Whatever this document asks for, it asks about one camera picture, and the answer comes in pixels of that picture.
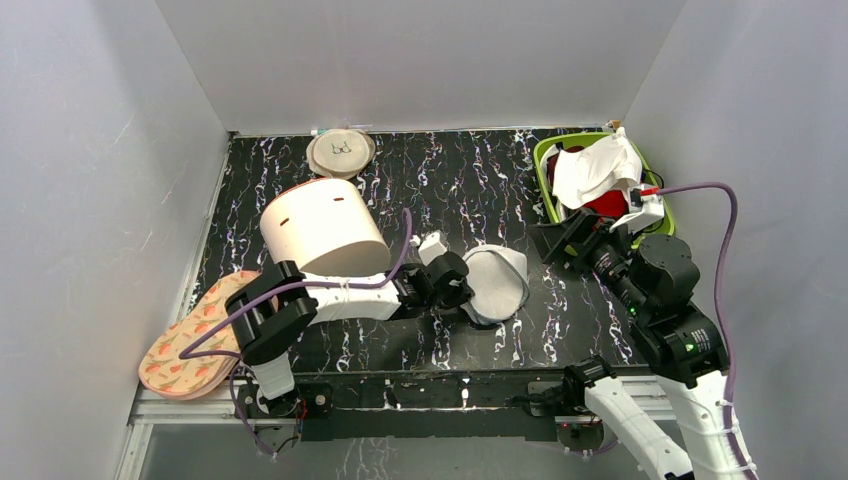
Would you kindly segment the white mesh laundry bag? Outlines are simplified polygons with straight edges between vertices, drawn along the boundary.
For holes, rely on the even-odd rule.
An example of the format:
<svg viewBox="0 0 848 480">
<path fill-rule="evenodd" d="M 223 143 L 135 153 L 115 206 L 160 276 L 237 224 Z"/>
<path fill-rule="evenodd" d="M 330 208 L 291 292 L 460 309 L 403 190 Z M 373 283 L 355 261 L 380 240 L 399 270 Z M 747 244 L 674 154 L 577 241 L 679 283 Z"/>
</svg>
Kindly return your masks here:
<svg viewBox="0 0 848 480">
<path fill-rule="evenodd" d="M 524 253 L 497 246 L 480 245 L 469 250 L 463 260 L 473 296 L 461 308 L 481 327 L 511 319 L 530 295 L 528 262 Z"/>
</svg>

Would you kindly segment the red black bra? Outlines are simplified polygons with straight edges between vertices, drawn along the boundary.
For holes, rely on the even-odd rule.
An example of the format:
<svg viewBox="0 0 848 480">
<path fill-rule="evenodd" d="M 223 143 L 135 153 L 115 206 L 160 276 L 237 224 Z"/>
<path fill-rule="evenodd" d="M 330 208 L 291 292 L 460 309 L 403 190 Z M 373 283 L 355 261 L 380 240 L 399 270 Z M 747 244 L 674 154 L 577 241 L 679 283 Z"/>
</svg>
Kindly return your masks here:
<svg viewBox="0 0 848 480">
<path fill-rule="evenodd" d="M 584 208 L 607 218 L 620 219 L 630 213 L 629 201 L 620 190 L 610 190 L 583 205 Z"/>
</svg>

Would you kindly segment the white bra from bag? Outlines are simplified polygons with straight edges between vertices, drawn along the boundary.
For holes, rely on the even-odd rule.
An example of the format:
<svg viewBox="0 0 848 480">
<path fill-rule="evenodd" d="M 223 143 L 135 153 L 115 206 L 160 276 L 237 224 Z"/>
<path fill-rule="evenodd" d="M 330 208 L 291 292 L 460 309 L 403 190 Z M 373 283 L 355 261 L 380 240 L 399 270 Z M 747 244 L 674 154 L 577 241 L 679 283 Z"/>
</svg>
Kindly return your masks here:
<svg viewBox="0 0 848 480">
<path fill-rule="evenodd" d="M 575 153 L 560 151 L 553 169 L 553 196 L 578 209 L 610 191 L 641 184 L 642 160 L 624 128 Z"/>
</svg>

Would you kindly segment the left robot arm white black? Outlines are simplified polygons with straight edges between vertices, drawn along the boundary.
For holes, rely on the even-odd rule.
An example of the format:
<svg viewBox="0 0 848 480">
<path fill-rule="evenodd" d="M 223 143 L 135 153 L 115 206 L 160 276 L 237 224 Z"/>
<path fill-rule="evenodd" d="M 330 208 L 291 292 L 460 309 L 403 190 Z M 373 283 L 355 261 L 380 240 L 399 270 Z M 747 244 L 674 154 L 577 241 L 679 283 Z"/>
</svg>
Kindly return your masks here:
<svg viewBox="0 0 848 480">
<path fill-rule="evenodd" d="M 311 325 L 348 319 L 394 321 L 471 300 L 466 262 L 447 252 L 428 264 L 399 264 L 370 277 L 307 274 L 277 263 L 225 303 L 243 364 L 257 384 L 255 401 L 273 417 L 297 407 L 299 391 L 288 352 Z"/>
</svg>

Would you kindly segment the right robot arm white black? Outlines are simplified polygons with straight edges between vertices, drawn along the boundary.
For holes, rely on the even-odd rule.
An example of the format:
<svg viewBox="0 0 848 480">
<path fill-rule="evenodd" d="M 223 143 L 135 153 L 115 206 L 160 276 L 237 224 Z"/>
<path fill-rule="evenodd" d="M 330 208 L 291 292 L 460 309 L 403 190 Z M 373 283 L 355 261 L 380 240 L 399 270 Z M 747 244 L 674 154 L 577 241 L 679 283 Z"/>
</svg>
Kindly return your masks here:
<svg viewBox="0 0 848 480">
<path fill-rule="evenodd" d="M 754 479 L 756 467 L 728 397 L 731 355 L 716 322 L 692 301 L 700 271 L 690 247 L 668 234 L 633 242 L 589 209 L 529 229 L 546 264 L 594 274 L 627 308 L 634 346 L 673 411 L 677 445 L 595 355 L 564 370 L 563 403 L 598 417 L 653 479 Z"/>
</svg>

